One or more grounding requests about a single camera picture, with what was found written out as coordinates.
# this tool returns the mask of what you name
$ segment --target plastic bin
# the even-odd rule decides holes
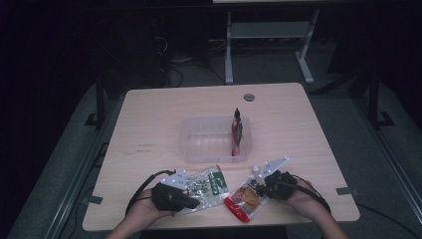
[[[249,119],[241,116],[242,140],[239,156],[232,156],[233,116],[183,119],[180,151],[187,162],[243,162],[252,150]]]

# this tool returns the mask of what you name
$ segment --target snack bag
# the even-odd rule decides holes
[[[194,209],[184,208],[175,215],[184,215],[221,205],[224,198],[229,195],[226,180],[218,165],[188,175],[186,183],[189,196],[197,199],[200,204]]]
[[[257,194],[257,185],[255,177],[249,176],[235,193],[224,199],[229,210],[242,222],[249,222],[268,200],[266,195]]]
[[[240,141],[242,140],[242,120],[239,109],[236,108],[232,121],[232,156],[239,156]]]

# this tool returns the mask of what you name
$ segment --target red snack bag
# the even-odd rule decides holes
[[[242,139],[242,120],[240,119],[239,109],[236,108],[232,122],[232,156],[239,156],[240,140]]]
[[[235,193],[224,199],[229,210],[242,222],[249,222],[267,202],[267,196],[259,196],[256,192],[257,181],[249,176]]]

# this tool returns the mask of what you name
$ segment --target table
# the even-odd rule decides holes
[[[255,100],[247,102],[245,94]],[[300,84],[267,84],[183,89],[135,90],[127,93],[105,156],[83,226],[88,231],[111,230],[123,218],[130,197],[146,178],[163,169],[188,174],[215,163],[187,163],[178,149],[180,124],[187,117],[230,116],[239,108],[248,117],[253,135],[249,159],[220,163],[230,191],[252,174],[253,165],[289,156],[282,168],[310,180],[332,209],[337,221],[354,221],[359,212],[338,164]],[[150,186],[154,186],[157,177]],[[244,224],[220,205],[162,218],[151,229],[276,225],[309,222],[287,205],[270,200]]]

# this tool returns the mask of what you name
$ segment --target cable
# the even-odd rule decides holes
[[[182,64],[182,65],[179,65],[179,66],[176,66],[176,67],[202,67],[202,68],[205,68],[205,69],[213,72],[218,77],[218,79],[221,81],[221,83],[223,84],[223,86],[226,86],[227,85],[226,82],[220,77],[220,75],[218,75],[218,73],[216,71],[214,71],[213,69],[211,69],[209,67],[206,67],[206,66],[203,66],[203,65],[200,65],[200,64],[189,64],[189,65],[183,65]],[[181,72],[175,70],[174,67],[171,68],[171,70],[178,72],[183,77],[183,74]]]
[[[404,225],[403,223],[401,223],[401,222],[397,221],[396,219],[394,219],[394,218],[392,218],[392,217],[390,217],[390,216],[388,216],[388,215],[386,215],[386,214],[384,214],[384,213],[382,213],[382,212],[379,212],[379,211],[377,211],[377,210],[375,210],[375,209],[373,209],[373,208],[370,208],[370,207],[368,207],[368,206],[362,205],[362,204],[360,204],[360,203],[356,203],[356,205],[357,205],[357,206],[359,206],[359,207],[361,207],[361,208],[364,208],[364,209],[366,209],[366,210],[368,210],[368,211],[371,211],[371,212],[373,212],[373,213],[375,213],[375,214],[378,214],[378,215],[380,215],[380,216],[385,217],[386,219],[388,219],[388,220],[390,220],[390,221],[392,221],[392,222],[396,223],[397,225],[401,226],[404,230],[406,230],[406,231],[407,231],[409,234],[411,234],[414,238],[420,239],[420,237],[419,237],[418,235],[416,235],[416,233],[414,233],[414,232],[413,232],[410,228],[408,228],[408,227],[407,227],[406,225]]]
[[[312,188],[313,189],[313,191],[315,191],[316,192],[316,194],[319,196],[319,197],[322,197],[322,195],[320,195],[320,193],[310,184],[310,183],[308,183],[306,180],[304,180],[303,178],[301,178],[301,177],[299,177],[299,176],[297,176],[297,175],[292,175],[292,177],[295,177],[295,178],[298,178],[298,179],[300,179],[300,180],[302,180],[304,183],[306,183],[310,188]]]
[[[214,48],[211,48],[210,49],[210,55],[211,56],[212,55],[215,55],[215,54],[217,54],[217,53],[219,53],[221,51],[224,51],[226,49],[226,46],[227,46],[226,40],[224,40],[224,39],[210,40],[209,42],[210,43],[219,43],[219,42],[221,42],[217,47],[214,47]]]
[[[193,59],[193,58],[185,58],[185,59],[179,59],[179,60],[173,59],[173,60],[170,61],[170,63],[176,64],[176,65],[183,65],[183,64],[186,64],[188,62],[192,62],[194,60],[195,59]]]
[[[179,76],[180,76],[180,81],[179,81],[179,83],[176,86],[173,86],[173,83],[171,82],[171,78],[168,76],[168,83],[169,83],[170,87],[172,87],[172,88],[178,88],[178,87],[180,87],[182,85],[183,79],[184,79],[183,78],[183,74],[180,71],[178,71],[178,70],[176,70],[174,68],[170,68],[169,70],[178,73]]]
[[[331,208],[329,208],[328,203],[325,201],[325,199],[323,197],[317,195],[316,193],[314,193],[314,192],[312,192],[312,191],[310,191],[310,190],[308,190],[304,187],[298,186],[298,185],[292,185],[292,184],[283,183],[283,182],[277,182],[276,184],[292,187],[295,190],[301,191],[301,192],[311,196],[315,201],[319,202],[329,212],[329,214],[331,214]]]
[[[84,196],[82,197],[82,198],[85,198],[86,196],[87,196],[87,194],[88,194],[88,192],[90,191],[90,190],[92,190],[92,189],[94,189],[94,187],[92,186],[92,187],[90,187],[90,188],[88,188],[86,191],[85,191],[85,193],[84,193]],[[73,236],[74,236],[74,234],[75,234],[75,232],[77,231],[77,224],[78,224],[78,209],[79,209],[79,207],[81,206],[81,201],[78,203],[78,205],[77,205],[77,207],[75,208],[75,227],[74,227],[74,230],[72,231],[72,233],[71,233],[71,235],[69,236],[69,239],[71,239]]]
[[[151,198],[151,197],[149,196],[149,197],[138,198],[138,199],[136,199],[136,201],[145,200],[145,199],[148,199],[148,198]]]
[[[91,165],[91,168],[90,168],[90,171],[87,173],[87,175],[86,175],[86,177],[84,178],[84,182],[83,182],[83,185],[85,185],[85,183],[87,182],[87,180],[88,180],[88,177],[90,176],[90,174],[91,174],[91,172],[93,171],[93,168],[94,167],[101,167],[100,165],[97,165],[97,163],[99,162],[99,160],[102,158],[102,157],[104,157],[105,155],[106,155],[106,149],[105,149],[105,147],[106,147],[106,145],[109,145],[109,142],[103,142],[103,144],[102,144],[102,146],[101,146],[101,148],[100,148],[100,150],[99,150],[99,152],[97,153],[97,156],[96,156],[96,158],[94,159],[94,161],[93,161],[93,164]],[[87,189],[87,191],[85,192],[85,194],[84,194],[84,198],[87,196],[87,192],[89,191],[89,189]],[[78,193],[78,196],[77,196],[77,199],[81,196],[81,192],[82,192],[82,188],[80,189],[80,191],[79,191],[79,193]],[[79,208],[79,206],[80,206],[80,204],[78,204],[77,205],[77,207],[75,208],[75,204],[72,206],[72,210],[71,210],[71,212],[72,211],[74,211],[74,209],[76,210],[76,213],[75,213],[75,220],[78,220],[78,208]],[[65,225],[64,225],[64,227],[63,228],[65,228],[66,227],[66,225],[68,224],[68,222],[69,222],[69,220],[70,220],[70,216],[66,219],[66,222],[65,222]],[[72,238],[72,236],[73,236],[73,234],[75,233],[75,231],[77,230],[77,223],[75,223],[75,228],[74,228],[74,230],[73,230],[73,232],[72,232],[72,234],[71,234],[71,236],[69,237],[69,238]]]
[[[157,40],[157,41],[163,41],[164,42],[164,49],[163,50],[161,50],[161,51],[158,51],[158,54],[160,55],[160,56],[162,56],[162,54],[165,52],[165,51],[167,51],[167,48],[168,48],[168,43],[167,43],[167,40],[165,40],[165,38],[163,38],[163,37],[155,37],[155,40]]]
[[[174,174],[176,171],[170,171],[170,170],[162,170],[159,171],[155,174],[152,174],[148,177],[148,179],[146,179],[146,181],[144,181],[142,183],[142,185],[140,185],[140,187],[136,190],[136,192],[133,194],[133,196],[130,198],[129,203],[127,203],[127,207],[126,207],[126,211],[124,212],[124,215],[127,214],[127,212],[130,210],[130,208],[133,206],[133,204],[137,201],[137,197],[139,196],[139,194],[145,189],[145,187],[152,181],[155,179],[156,176],[166,173],[168,175],[172,175]]]

